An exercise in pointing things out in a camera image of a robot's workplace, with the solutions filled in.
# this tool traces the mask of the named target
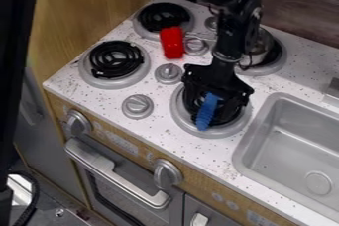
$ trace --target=black coil burner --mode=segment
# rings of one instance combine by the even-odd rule
[[[184,8],[172,3],[151,4],[138,16],[138,21],[149,32],[159,32],[164,28],[181,26],[190,19],[190,15]]]
[[[110,41],[95,47],[89,54],[95,78],[118,78],[133,73],[144,63],[138,47],[124,41]]]

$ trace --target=red cup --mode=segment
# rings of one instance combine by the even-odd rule
[[[184,54],[183,31],[181,27],[162,29],[160,38],[166,58],[182,58]]]

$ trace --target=blue object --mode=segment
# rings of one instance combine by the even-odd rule
[[[212,93],[207,93],[205,97],[205,101],[203,102],[202,106],[196,117],[196,127],[199,131],[206,131],[211,123],[217,104],[218,104],[219,97]]]

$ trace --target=silver sink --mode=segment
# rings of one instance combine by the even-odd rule
[[[242,175],[339,222],[339,114],[273,94],[233,164]]]

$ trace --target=wooden backsplash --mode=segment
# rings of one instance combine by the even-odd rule
[[[339,48],[339,0],[263,0],[263,24]]]

